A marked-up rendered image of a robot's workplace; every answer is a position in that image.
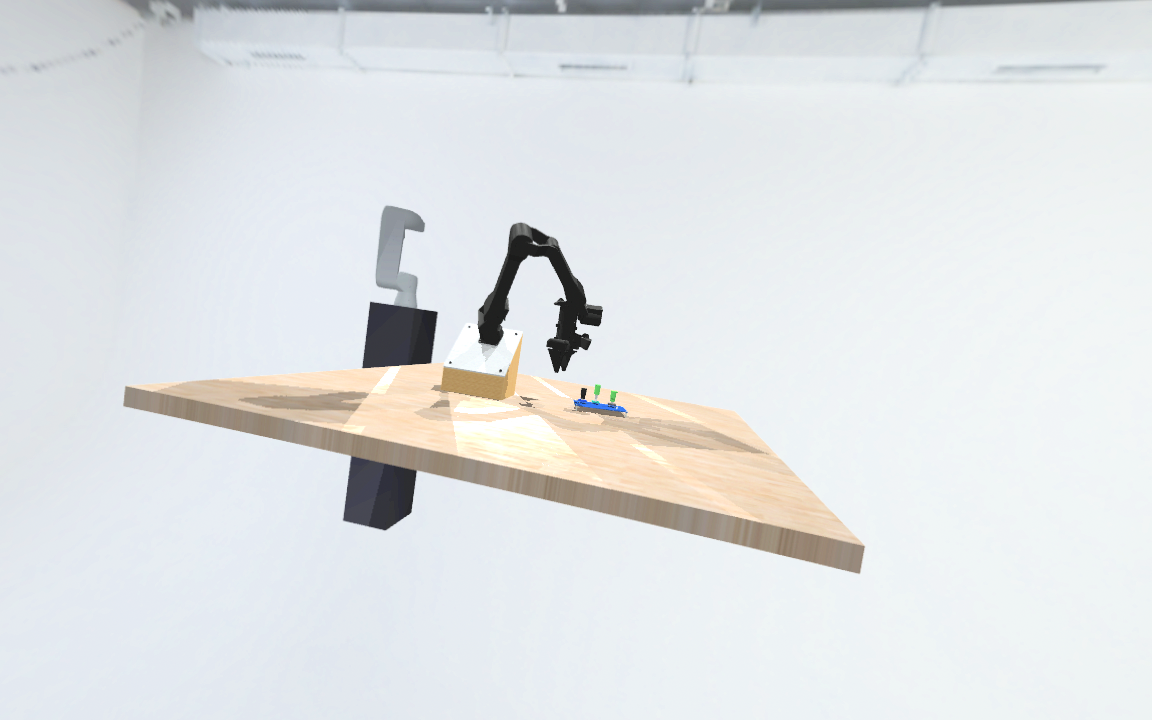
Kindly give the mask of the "blue circuit board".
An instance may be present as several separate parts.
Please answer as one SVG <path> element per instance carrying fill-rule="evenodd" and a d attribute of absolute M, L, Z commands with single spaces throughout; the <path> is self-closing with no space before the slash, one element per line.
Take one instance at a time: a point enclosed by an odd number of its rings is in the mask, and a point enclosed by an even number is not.
<path fill-rule="evenodd" d="M 626 410 L 626 407 L 614 404 L 614 397 L 616 397 L 617 391 L 611 391 L 611 404 L 609 404 L 609 402 L 608 402 L 608 404 L 600 404 L 599 401 L 596 401 L 596 397 L 598 397 L 598 395 L 600 395 L 600 388 L 602 388 L 602 386 L 596 386 L 596 384 L 594 384 L 594 400 L 591 400 L 591 402 L 588 402 L 585 400 L 585 396 L 586 396 L 586 393 L 588 393 L 588 388 L 581 388 L 581 397 L 579 397 L 579 400 L 577 400 L 577 397 L 575 397 L 575 400 L 573 400 L 573 406 L 576 406 L 576 411 L 577 411 L 577 407 L 579 407 L 579 406 L 582 406 L 582 407 L 596 407 L 596 409 L 604 409 L 604 410 L 617 411 L 617 414 L 626 414 L 626 416 L 627 416 L 628 411 Z"/>

